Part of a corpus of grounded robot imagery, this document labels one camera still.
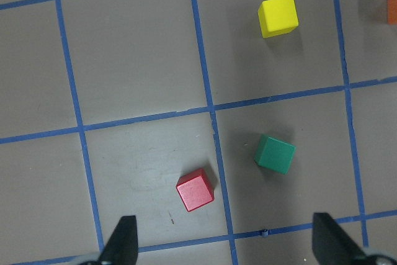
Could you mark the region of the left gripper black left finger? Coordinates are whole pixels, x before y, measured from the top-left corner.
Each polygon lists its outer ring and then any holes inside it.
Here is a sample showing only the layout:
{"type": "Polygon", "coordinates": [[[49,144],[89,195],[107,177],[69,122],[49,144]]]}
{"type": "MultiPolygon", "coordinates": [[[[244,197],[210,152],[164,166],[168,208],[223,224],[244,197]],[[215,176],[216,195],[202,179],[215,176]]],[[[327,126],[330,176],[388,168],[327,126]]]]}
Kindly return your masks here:
{"type": "Polygon", "coordinates": [[[122,216],[97,259],[99,264],[136,264],[138,231],[135,215],[122,216]]]}

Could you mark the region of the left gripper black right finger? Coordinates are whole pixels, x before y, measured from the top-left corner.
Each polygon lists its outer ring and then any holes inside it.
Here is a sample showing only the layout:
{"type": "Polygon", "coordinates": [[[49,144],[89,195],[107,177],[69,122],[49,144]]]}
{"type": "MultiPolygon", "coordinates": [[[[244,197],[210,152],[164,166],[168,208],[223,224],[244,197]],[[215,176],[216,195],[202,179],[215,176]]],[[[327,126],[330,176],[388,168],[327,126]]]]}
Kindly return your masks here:
{"type": "Polygon", "coordinates": [[[312,251],[318,264],[372,264],[357,243],[325,212],[313,214],[312,251]]]}

